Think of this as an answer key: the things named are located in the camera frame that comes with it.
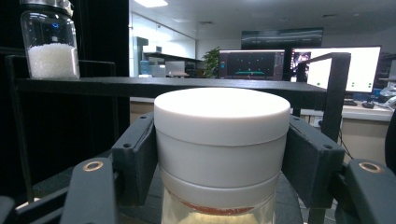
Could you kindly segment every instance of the jar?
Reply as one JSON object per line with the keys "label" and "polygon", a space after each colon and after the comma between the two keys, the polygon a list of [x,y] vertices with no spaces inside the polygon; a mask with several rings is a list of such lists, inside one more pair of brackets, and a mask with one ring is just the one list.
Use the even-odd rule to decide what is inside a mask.
{"label": "jar", "polygon": [[274,223],[290,104],[234,88],[154,101],[163,224]]}
{"label": "jar", "polygon": [[68,0],[21,0],[31,78],[79,78],[76,29]]}

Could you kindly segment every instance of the ceiling light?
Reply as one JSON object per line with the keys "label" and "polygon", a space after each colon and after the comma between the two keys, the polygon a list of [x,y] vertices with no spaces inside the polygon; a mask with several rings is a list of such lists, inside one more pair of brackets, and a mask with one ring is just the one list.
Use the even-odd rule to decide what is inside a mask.
{"label": "ceiling light", "polygon": [[143,7],[165,7],[168,3],[163,0],[135,0],[136,3]]}

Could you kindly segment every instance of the white lid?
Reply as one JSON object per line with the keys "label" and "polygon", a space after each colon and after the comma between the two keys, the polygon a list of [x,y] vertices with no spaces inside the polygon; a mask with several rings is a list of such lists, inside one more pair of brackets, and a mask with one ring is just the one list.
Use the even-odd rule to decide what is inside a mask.
{"label": "white lid", "polygon": [[154,100],[156,129],[196,144],[245,146],[272,141],[288,131],[289,117],[290,104],[284,98],[245,89],[171,91]]}

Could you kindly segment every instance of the shelf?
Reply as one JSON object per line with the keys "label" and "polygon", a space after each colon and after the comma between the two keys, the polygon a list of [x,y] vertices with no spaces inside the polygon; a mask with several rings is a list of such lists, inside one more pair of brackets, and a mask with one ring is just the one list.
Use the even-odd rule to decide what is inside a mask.
{"label": "shelf", "polygon": [[190,63],[202,62],[201,60],[197,60],[197,59],[178,57],[178,56],[162,54],[162,53],[144,53],[144,55],[145,57],[163,58],[166,61],[185,61]]}

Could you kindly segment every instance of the desk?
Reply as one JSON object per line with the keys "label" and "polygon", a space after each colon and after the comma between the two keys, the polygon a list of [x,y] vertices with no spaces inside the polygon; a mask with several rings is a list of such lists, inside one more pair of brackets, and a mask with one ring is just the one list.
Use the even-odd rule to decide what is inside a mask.
{"label": "desk", "polygon": [[[375,106],[364,108],[362,102],[357,106],[344,105],[342,112],[341,133],[347,149],[354,158],[378,161],[385,164],[385,136],[387,134],[392,111]],[[315,118],[323,116],[321,111],[302,110],[302,117],[314,125]]]}

